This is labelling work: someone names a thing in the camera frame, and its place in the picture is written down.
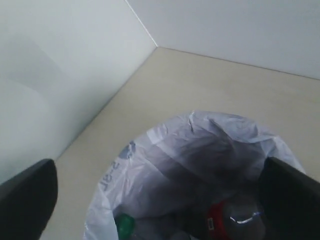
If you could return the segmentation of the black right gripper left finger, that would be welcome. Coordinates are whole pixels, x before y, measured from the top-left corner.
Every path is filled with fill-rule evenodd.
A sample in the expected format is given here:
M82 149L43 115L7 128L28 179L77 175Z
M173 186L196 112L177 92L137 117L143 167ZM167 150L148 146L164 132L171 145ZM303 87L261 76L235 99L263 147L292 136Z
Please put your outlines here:
M42 159L0 185L0 238L38 240L58 199L54 160Z

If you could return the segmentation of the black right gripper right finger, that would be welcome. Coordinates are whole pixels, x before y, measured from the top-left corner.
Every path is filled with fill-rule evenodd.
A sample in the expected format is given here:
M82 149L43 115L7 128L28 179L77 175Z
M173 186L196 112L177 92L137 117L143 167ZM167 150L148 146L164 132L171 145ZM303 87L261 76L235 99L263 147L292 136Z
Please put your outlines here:
M265 160L258 179L258 201L269 240L320 238L320 184L275 158Z

